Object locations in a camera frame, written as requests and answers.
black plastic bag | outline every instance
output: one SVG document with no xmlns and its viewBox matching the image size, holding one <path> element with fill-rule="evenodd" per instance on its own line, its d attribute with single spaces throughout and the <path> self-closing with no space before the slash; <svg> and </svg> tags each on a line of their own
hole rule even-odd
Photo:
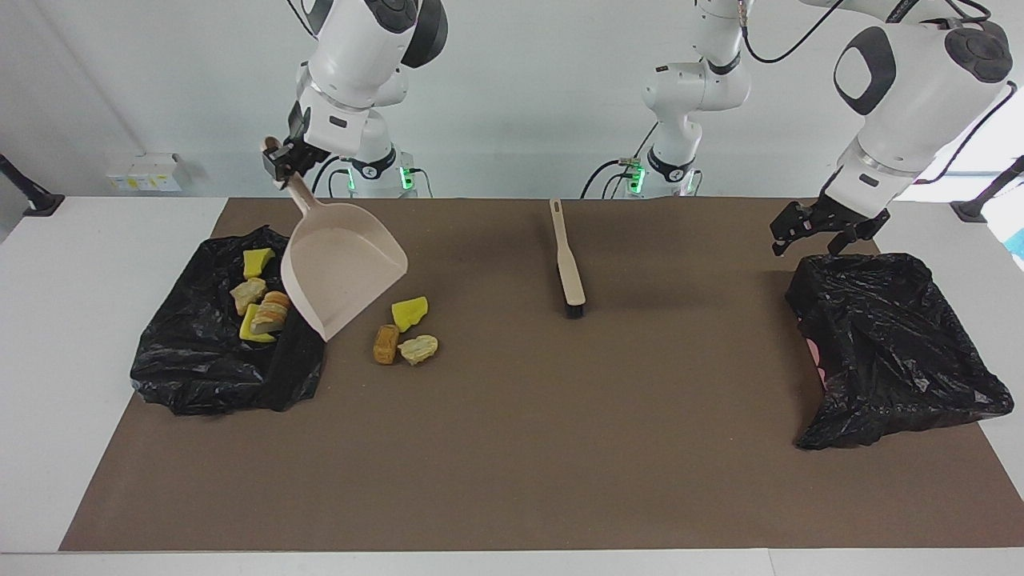
<svg viewBox="0 0 1024 576">
<path fill-rule="evenodd" d="M 818 357 L 824 402 L 797 446 L 871 445 L 884 435 L 1009 414 L 924 262 L 907 254 L 810 256 L 785 295 Z"/>
<path fill-rule="evenodd" d="M 260 278 L 284 290 L 281 257 L 288 238 L 263 227 L 244 237 L 200 245 L 139 338 L 132 385 L 146 401 L 179 415 L 226 414 L 250 408 L 284 411 L 312 398 L 324 340 L 292 311 L 278 341 L 239 338 L 242 317 L 230 290 L 245 282 L 243 252 L 273 248 Z"/>
</svg>

white robotic arm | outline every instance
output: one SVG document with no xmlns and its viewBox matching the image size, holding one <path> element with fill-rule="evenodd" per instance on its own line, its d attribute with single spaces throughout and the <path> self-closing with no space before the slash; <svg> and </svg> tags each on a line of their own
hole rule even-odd
<svg viewBox="0 0 1024 576">
<path fill-rule="evenodd" d="M 627 198 L 678 196 L 703 134 L 690 114 L 738 108 L 750 95 L 751 74 L 740 58 L 739 4 L 736 0 L 694 4 L 693 47 L 701 59 L 659 66 L 644 86 L 644 104 L 657 117 L 657 132 L 642 157 L 643 186 L 631 189 Z"/>
<path fill-rule="evenodd" d="M 840 0 L 801 0 L 834 6 Z M 844 50 L 835 84 L 864 116 L 818 201 L 792 203 L 772 222 L 774 250 L 820 232 L 838 232 L 834 254 L 870 240 L 889 219 L 886 207 L 931 166 L 938 153 L 992 105 L 1013 68 L 1006 33 L 986 18 L 935 16 L 945 2 L 847 0 L 841 8 L 887 24 L 868 28 Z M 904 23 L 910 13 L 913 24 Z"/>
<path fill-rule="evenodd" d="M 281 148 L 264 152 L 276 181 L 331 155 L 350 159 L 370 189 L 401 190 L 401 153 L 374 108 L 401 102 L 400 65 L 435 58 L 447 38 L 440 0 L 315 0 L 307 13 L 318 45 L 299 68 L 298 94 Z"/>
</svg>

yellow sponge piece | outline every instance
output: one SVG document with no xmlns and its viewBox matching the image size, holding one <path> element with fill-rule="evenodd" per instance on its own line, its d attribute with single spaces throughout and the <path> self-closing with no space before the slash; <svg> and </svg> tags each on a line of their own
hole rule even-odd
<svg viewBox="0 0 1024 576">
<path fill-rule="evenodd" d="M 259 342 L 261 344 L 269 344 L 270 342 L 276 342 L 278 338 L 269 334 L 253 334 L 252 325 L 253 318 L 256 317 L 256 312 L 259 311 L 259 304 L 249 304 L 246 308 L 246 317 L 242 319 L 242 328 L 239 329 L 239 337 L 243 340 L 249 340 L 250 342 Z"/>
<path fill-rule="evenodd" d="M 427 303 L 427 297 L 420 296 L 419 298 L 391 304 L 391 317 L 394 319 L 394 325 L 398 327 L 398 331 L 404 333 L 413 326 L 419 324 L 423 320 L 423 317 L 427 316 L 429 310 L 430 305 Z"/>
<path fill-rule="evenodd" d="M 266 263 L 270 261 L 275 254 L 272 248 L 260 248 L 259 250 L 246 250 L 242 253 L 245 258 L 246 266 L 243 275 L 246 280 L 250 278 L 256 278 L 263 274 L 263 269 L 266 268 Z"/>
</svg>

brown table surface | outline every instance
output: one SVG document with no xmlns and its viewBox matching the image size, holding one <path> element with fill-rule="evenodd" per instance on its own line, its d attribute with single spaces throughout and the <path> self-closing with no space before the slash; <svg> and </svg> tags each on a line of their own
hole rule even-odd
<svg viewBox="0 0 1024 576">
<path fill-rule="evenodd" d="M 547 202 L 370 201 L 410 272 L 328 346 L 291 411 L 128 406 L 63 550 L 507 550 L 1024 545 L 980 427 L 793 443 L 821 384 L 782 295 L 784 201 L 566 202 L 588 294 L 564 318 Z M 287 200 L 231 200 L 213 236 Z M 863 245 L 863 250 L 873 250 Z M 427 364 L 380 367 L 392 301 Z"/>
</svg>

beige dustpan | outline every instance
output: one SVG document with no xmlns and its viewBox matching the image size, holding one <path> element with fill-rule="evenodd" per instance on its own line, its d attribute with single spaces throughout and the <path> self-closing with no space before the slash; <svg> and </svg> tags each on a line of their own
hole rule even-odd
<svg viewBox="0 0 1024 576">
<path fill-rule="evenodd" d="M 330 340 L 406 275 L 409 258 L 373 214 L 352 204 L 324 204 L 302 176 L 288 192 L 302 211 L 281 261 L 295 310 Z"/>
</svg>

